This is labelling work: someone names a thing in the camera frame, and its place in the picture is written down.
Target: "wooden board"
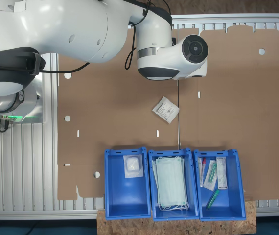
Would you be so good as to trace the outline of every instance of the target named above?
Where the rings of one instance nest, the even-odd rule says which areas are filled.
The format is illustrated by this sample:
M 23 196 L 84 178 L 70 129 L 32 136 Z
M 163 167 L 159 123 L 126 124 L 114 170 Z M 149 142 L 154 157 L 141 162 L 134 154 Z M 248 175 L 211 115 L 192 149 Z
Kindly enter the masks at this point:
M 97 216 L 98 235 L 237 235 L 255 234 L 256 202 L 245 202 L 246 221 L 201 222 L 181 220 L 154 222 L 153 219 L 125 219 L 107 221 L 105 211 Z

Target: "osb board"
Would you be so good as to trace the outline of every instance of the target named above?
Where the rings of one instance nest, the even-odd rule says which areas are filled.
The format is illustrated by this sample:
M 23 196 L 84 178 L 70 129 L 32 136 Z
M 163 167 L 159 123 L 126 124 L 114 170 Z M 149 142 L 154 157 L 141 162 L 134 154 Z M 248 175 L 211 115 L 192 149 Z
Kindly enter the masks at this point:
M 179 39 L 188 34 L 180 30 Z M 246 193 L 278 199 L 279 32 L 242 25 L 201 36 L 207 76 L 179 82 L 181 147 L 238 149 Z
M 201 222 L 180 220 L 154 222 L 150 219 L 107 221 L 105 211 L 97 216 L 98 235 L 236 235 L 256 233 L 256 202 L 246 201 L 246 221 Z
M 172 33 L 177 38 L 177 30 Z M 130 69 L 125 70 L 132 37 L 133 30 L 128 30 L 124 47 L 109 62 L 92 63 L 73 73 L 71 79 L 59 76 L 58 199 L 77 199 L 76 187 L 81 197 L 103 197 L 107 148 L 178 148 L 178 117 L 168 124 L 152 111 L 163 96 L 177 104 L 177 81 L 142 77 L 137 71 L 136 52 Z M 59 56 L 60 70 L 82 64 Z

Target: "plastic bag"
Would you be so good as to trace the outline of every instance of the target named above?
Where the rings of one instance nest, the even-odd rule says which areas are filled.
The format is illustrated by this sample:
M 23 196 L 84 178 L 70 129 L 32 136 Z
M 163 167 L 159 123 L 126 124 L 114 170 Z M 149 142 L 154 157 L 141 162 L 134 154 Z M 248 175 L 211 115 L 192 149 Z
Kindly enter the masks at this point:
M 141 154 L 123 155 L 123 159 L 125 178 L 136 178 L 144 176 L 143 161 Z

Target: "sterile packaging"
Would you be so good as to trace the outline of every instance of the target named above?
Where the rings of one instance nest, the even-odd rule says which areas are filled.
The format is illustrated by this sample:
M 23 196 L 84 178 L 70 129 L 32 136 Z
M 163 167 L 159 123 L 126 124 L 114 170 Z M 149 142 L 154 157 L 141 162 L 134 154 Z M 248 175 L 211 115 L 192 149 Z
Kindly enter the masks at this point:
M 204 186 L 204 174 L 205 174 L 205 167 L 206 167 L 206 158 L 203 158 L 203 162 L 201 164 L 202 168 L 200 170 L 200 187 Z
M 226 157 L 217 157 L 218 189 L 227 189 Z
M 124 155 L 123 159 L 125 178 L 136 178 L 144 176 L 141 154 Z
M 157 104 L 153 111 L 161 116 L 166 122 L 171 123 L 176 115 L 179 113 L 179 107 L 171 103 L 166 97 Z
M 204 182 L 204 187 L 213 191 L 217 182 L 217 161 L 210 160 L 208 172 Z

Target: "hole in cardboard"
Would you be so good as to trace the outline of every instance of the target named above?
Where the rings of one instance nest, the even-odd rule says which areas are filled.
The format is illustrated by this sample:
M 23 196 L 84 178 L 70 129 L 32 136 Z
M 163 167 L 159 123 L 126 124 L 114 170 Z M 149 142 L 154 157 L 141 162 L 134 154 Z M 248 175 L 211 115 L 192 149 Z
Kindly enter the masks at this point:
M 265 49 L 259 49 L 259 54 L 264 55 L 266 53 Z
M 66 79 L 72 78 L 72 73 L 65 73 L 65 78 Z
M 65 121 L 70 121 L 70 120 L 71 120 L 71 117 L 68 116 L 68 115 L 66 115 L 66 116 L 65 116 Z
M 94 177 L 95 177 L 96 179 L 98 179 L 98 178 L 100 177 L 100 173 L 99 173 L 98 171 L 96 171 L 96 172 L 94 173 Z

